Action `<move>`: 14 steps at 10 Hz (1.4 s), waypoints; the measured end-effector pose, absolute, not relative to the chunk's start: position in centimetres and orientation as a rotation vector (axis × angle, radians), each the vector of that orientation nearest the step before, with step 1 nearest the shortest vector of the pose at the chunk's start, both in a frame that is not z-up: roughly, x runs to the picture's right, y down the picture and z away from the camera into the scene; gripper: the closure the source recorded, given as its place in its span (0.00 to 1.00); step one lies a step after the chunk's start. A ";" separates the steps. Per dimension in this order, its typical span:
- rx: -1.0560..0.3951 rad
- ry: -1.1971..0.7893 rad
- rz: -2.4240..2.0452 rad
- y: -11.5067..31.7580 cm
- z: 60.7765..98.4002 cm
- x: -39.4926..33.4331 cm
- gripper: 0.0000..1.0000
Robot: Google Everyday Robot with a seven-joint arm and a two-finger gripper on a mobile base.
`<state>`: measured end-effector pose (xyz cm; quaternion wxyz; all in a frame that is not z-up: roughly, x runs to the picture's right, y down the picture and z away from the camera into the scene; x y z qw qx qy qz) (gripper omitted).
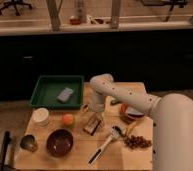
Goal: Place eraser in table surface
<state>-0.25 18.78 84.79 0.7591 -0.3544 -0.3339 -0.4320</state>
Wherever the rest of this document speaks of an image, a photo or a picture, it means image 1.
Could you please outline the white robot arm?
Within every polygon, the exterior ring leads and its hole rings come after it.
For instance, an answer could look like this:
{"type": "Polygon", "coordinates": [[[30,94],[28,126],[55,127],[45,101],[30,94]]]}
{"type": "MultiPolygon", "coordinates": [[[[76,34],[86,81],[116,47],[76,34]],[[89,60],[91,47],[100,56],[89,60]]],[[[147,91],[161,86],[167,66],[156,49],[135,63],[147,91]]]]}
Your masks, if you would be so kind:
{"type": "Polygon", "coordinates": [[[107,96],[147,114],[153,127],[153,171],[193,171],[193,100],[182,94],[163,97],[120,87],[110,74],[90,80],[92,111],[103,111],[107,96]]]}

